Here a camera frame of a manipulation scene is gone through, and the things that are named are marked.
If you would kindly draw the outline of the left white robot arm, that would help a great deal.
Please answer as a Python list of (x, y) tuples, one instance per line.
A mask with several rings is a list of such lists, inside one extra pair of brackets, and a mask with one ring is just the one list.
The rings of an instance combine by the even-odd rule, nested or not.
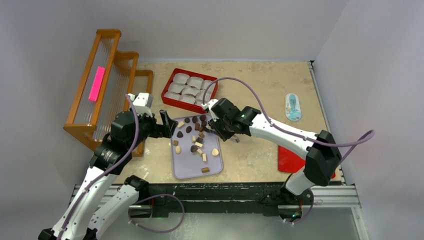
[(52, 227), (43, 229), (40, 240), (99, 240), (106, 229), (132, 203), (142, 205), (149, 199), (147, 181), (130, 176), (102, 207), (101, 200), (112, 183), (132, 159), (132, 151), (147, 138), (171, 138), (178, 125), (165, 110), (162, 124), (154, 115), (132, 110), (118, 113), (89, 162), (83, 183), (67, 210)]

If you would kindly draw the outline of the white block chocolate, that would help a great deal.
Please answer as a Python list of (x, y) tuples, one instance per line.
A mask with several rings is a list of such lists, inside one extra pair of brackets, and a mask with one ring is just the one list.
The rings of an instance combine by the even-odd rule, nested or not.
[(194, 145), (197, 146), (198, 148), (202, 148), (203, 147), (203, 144), (202, 143), (199, 143), (197, 141), (194, 143)]

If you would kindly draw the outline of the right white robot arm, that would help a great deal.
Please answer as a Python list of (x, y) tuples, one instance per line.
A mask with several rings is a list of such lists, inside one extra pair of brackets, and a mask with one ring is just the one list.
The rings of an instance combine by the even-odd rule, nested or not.
[(250, 106), (240, 110), (226, 98), (209, 100), (201, 107), (211, 115), (208, 125), (223, 141), (236, 134), (257, 137), (284, 147), (305, 161), (280, 191), (282, 200), (288, 204), (313, 186), (328, 186), (341, 161), (338, 148), (327, 145), (333, 144), (334, 138), (325, 130), (314, 133), (289, 127), (289, 134), (277, 129), (260, 110)]

